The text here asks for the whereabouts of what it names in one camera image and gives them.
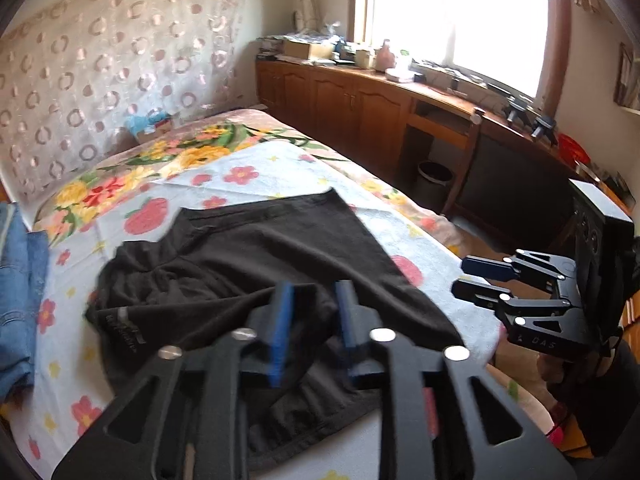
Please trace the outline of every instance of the cardboard box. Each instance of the cardboard box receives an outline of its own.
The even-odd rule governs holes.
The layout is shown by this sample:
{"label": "cardboard box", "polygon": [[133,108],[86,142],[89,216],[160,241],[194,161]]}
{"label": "cardboard box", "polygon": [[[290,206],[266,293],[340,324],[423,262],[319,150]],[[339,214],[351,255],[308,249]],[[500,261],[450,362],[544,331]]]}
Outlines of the cardboard box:
{"label": "cardboard box", "polygon": [[334,51],[332,43],[302,43],[300,41],[284,40],[285,56],[299,57],[300,59],[330,59]]}

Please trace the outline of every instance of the window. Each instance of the window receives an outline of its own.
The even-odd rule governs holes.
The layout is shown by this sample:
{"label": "window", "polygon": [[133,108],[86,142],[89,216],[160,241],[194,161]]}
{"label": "window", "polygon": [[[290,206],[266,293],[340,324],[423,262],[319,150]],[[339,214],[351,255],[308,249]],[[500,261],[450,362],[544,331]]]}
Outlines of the window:
{"label": "window", "polygon": [[531,98],[538,94],[548,0],[367,0],[361,7],[373,46],[389,38],[416,60],[483,75]]}

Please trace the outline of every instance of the black trash bin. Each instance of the black trash bin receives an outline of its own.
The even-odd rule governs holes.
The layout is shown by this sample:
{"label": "black trash bin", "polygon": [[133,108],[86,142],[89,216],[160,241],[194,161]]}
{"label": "black trash bin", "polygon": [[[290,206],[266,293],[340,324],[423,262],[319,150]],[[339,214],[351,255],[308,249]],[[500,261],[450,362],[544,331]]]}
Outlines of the black trash bin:
{"label": "black trash bin", "polygon": [[414,184],[414,200],[421,207],[440,214],[453,183],[453,172],[437,162],[424,160],[418,164]]}

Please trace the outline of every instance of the jeans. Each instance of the jeans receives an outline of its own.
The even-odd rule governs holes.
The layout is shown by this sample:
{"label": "jeans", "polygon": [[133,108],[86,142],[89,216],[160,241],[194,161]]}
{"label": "jeans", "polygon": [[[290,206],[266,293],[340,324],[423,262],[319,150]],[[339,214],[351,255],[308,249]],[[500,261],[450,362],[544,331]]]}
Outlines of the jeans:
{"label": "jeans", "polygon": [[34,378],[36,324],[49,263],[46,232],[27,232],[18,206],[0,203],[0,402]]}

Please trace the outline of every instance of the silver bolt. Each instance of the silver bolt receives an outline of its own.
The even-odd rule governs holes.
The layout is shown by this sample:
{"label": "silver bolt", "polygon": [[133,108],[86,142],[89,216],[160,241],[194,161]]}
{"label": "silver bolt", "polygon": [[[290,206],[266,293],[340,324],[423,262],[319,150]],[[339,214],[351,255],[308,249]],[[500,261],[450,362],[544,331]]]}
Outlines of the silver bolt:
{"label": "silver bolt", "polygon": [[369,332],[369,337],[373,339],[373,341],[386,343],[393,341],[396,338],[396,333],[390,328],[374,328]]}
{"label": "silver bolt", "polygon": [[464,361],[469,359],[471,353],[463,346],[447,346],[444,349],[444,357],[449,361]]}
{"label": "silver bolt", "polygon": [[158,357],[161,359],[166,359],[167,361],[173,361],[174,359],[177,359],[181,356],[182,350],[180,350],[177,346],[163,346],[158,350]]}
{"label": "silver bolt", "polygon": [[231,337],[238,341],[251,341],[251,339],[255,339],[256,333],[255,330],[250,328],[236,328],[231,333]]}

